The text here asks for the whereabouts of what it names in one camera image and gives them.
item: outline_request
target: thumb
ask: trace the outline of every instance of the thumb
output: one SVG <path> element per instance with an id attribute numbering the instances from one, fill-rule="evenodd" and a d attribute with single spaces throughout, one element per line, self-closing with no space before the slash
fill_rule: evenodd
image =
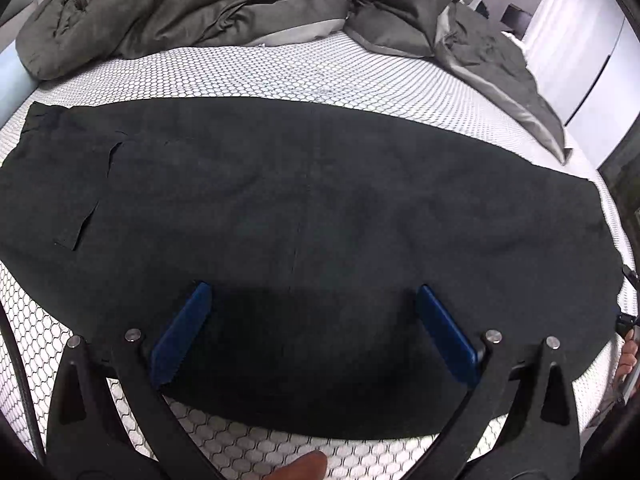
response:
<path id="1" fill-rule="evenodd" d="M 312 451 L 289 465 L 276 469 L 264 480 L 322 480 L 326 474 L 326 456 Z"/>

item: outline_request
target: honeycomb pattern fabric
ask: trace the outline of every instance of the honeycomb pattern fabric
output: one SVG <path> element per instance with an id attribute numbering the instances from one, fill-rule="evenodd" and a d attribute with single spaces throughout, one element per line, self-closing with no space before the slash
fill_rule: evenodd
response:
<path id="1" fill-rule="evenodd" d="M 318 102 L 402 117 L 484 140 L 533 164 L 593 181 L 614 243 L 634 267 L 628 240 L 609 192 L 597 171 L 569 138 L 574 153 L 564 167 L 518 123 L 478 92 L 434 64 L 365 51 L 344 34 L 277 48 L 180 48 L 138 60 L 110 60 L 72 78 L 40 86 L 0 130 L 0 161 L 18 143 L 30 104 L 101 105 L 151 97 L 258 96 Z M 54 375 L 71 332 L 40 308 L 0 264 L 0 300 L 22 350 L 40 431 L 46 421 Z M 636 313 L 636 294 L 625 283 L 623 310 Z M 584 428 L 604 393 L 620 354 L 611 343 L 574 382 L 578 418 Z M 4 343 L 0 342 L 0 409 L 31 449 L 26 420 Z M 152 456 L 117 381 L 111 393 L 139 452 Z M 253 480 L 311 449 L 329 456 L 328 476 L 391 480 L 401 477 L 434 436 L 390 441 L 345 441 L 249 428 L 167 399 L 185 431 L 228 478 Z M 473 458 L 491 449 L 504 417 L 487 427 Z"/>

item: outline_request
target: black cable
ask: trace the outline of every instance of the black cable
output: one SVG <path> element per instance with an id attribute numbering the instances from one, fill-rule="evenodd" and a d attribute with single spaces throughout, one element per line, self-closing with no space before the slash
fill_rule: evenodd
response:
<path id="1" fill-rule="evenodd" d="M 29 388 L 29 381 L 27 380 L 27 372 L 24 370 L 24 363 L 22 362 L 22 356 L 20 355 L 20 349 L 18 343 L 15 340 L 14 330 L 11 328 L 9 318 L 4 311 L 4 305 L 0 301 L 0 334 L 4 339 L 4 344 L 9 352 L 9 358 L 11 364 L 14 366 L 15 381 L 18 383 L 18 390 L 20 391 L 20 400 L 22 400 L 22 406 L 24 407 L 24 415 L 27 418 L 27 428 L 29 435 L 31 436 L 31 443 L 33 444 L 33 450 L 36 453 L 38 461 L 44 465 L 45 452 L 42 445 L 42 437 L 40 436 L 40 430 L 38 429 L 38 419 L 36 418 L 36 411 L 33 408 L 33 398 L 31 397 L 31 390 Z"/>

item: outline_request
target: light gray blanket underside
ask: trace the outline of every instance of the light gray blanket underside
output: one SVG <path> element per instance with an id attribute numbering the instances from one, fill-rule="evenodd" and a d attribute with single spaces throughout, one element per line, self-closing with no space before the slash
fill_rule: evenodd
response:
<path id="1" fill-rule="evenodd" d="M 562 124 L 521 51 L 456 0 L 45 0 L 16 40 L 39 79 L 180 46 L 276 46 L 344 30 L 380 54 L 435 59 L 566 161 Z"/>

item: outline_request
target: light blue surface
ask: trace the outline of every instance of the light blue surface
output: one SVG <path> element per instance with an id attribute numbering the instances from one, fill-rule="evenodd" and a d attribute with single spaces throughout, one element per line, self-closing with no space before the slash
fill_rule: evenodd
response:
<path id="1" fill-rule="evenodd" d="M 37 87 L 37 79 L 22 66 L 14 41 L 0 52 L 0 125 L 9 120 Z"/>

